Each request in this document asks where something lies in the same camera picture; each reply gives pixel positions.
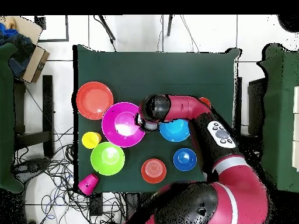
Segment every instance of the small blue bowl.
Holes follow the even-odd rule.
[[[190,135],[188,122],[186,120],[174,120],[169,123],[161,123],[160,133],[166,140],[182,142]]]
[[[173,156],[173,164],[180,171],[190,171],[196,165],[196,155],[188,148],[179,149]]]

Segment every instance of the dark green table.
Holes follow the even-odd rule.
[[[232,123],[234,61],[239,53],[236,48],[226,53],[96,52],[78,45],[74,47],[75,80],[78,76],[74,83],[78,83],[80,88],[90,81],[102,82],[111,89],[115,103],[139,105],[149,94],[206,97],[224,119]],[[91,150],[82,145],[83,134],[95,131],[101,134],[102,141],[106,138],[102,134],[101,120],[89,120],[78,114],[75,121],[78,121],[80,181],[96,173],[91,166]],[[173,143],[165,140],[159,132],[146,134],[136,146],[123,149],[126,161],[119,173],[114,176],[97,174],[100,182],[95,192],[150,192],[175,181],[204,180],[199,168],[201,160],[191,171],[182,172],[174,167],[173,155],[179,148],[193,148],[190,137]],[[161,159],[166,165],[167,175],[159,184],[148,184],[141,176],[141,166],[150,158]]]

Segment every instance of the pink bowl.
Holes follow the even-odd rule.
[[[134,121],[137,112],[138,106],[129,102],[116,103],[105,112],[102,130],[109,142],[127,148],[142,140],[145,133]]]

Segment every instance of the red bowl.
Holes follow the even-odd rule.
[[[166,176],[166,166],[158,159],[149,159],[143,164],[141,175],[148,183],[159,183]]]
[[[105,84],[88,82],[79,88],[76,104],[82,116],[90,120],[100,120],[113,105],[113,95]]]

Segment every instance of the green bowl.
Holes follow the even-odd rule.
[[[124,166],[124,152],[111,142],[102,142],[91,153],[91,165],[102,175],[114,175]]]

